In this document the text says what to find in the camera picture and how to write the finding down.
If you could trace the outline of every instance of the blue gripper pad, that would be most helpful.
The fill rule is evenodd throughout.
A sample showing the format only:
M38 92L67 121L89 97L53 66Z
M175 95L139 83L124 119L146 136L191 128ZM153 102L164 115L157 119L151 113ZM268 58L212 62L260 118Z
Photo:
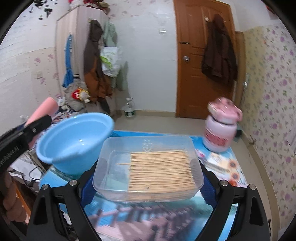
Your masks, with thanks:
M206 204L211 205L213 208L217 205L216 200L216 191L210 181L207 179L204 173L202 173L204 176L204 185L202 186L200 192L202 194L202 197L204 198Z
M81 194L81 202L80 205L84 208L87 204L90 204L93 200L96 190L94 189L94 186L92 185L92 180L94 178L94 174L91 175L91 178L87 181L85 186L82 189Z

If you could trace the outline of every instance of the wooden door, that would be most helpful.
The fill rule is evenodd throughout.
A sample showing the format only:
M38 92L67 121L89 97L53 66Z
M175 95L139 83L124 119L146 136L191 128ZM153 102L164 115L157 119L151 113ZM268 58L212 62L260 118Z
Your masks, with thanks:
M235 50L230 6L215 0L174 0L178 36L177 117L205 119L207 104L220 96L231 99L232 86L207 78L201 70L207 44L207 21L220 14Z

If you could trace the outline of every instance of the plastic water bottle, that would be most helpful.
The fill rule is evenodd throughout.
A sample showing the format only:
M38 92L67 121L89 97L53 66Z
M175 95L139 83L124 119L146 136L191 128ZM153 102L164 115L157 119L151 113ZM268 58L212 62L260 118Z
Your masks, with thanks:
M123 110L126 118L131 119L135 117L136 112L135 112L135 103L133 102L133 98L126 98L126 105Z

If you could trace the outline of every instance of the coat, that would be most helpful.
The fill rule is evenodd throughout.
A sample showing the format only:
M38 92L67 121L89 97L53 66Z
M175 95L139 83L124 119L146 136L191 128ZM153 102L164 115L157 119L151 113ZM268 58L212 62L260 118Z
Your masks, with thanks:
M84 50L84 81L89 91L90 100L100 102L104 111L110 113L106 96L112 95L109 76L104 75L100 58L99 40L103 30L97 20L91 21L89 38Z
M211 80L232 86L237 79L237 63L224 19L214 15L208 23L208 42L202 60L202 72Z

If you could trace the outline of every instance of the pink roll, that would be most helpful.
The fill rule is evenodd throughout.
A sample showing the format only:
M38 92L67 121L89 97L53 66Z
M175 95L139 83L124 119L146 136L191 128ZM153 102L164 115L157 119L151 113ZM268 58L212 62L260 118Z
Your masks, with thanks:
M57 102L52 98L48 97L43 103L37 108L37 110L31 115L31 117L26 122L25 126L31 124L32 122L40 119L41 117L45 115L51 116L51 118L54 117L54 115L59 110L59 106ZM36 142L39 135L35 136L34 139L29 143L29 148L31 149Z

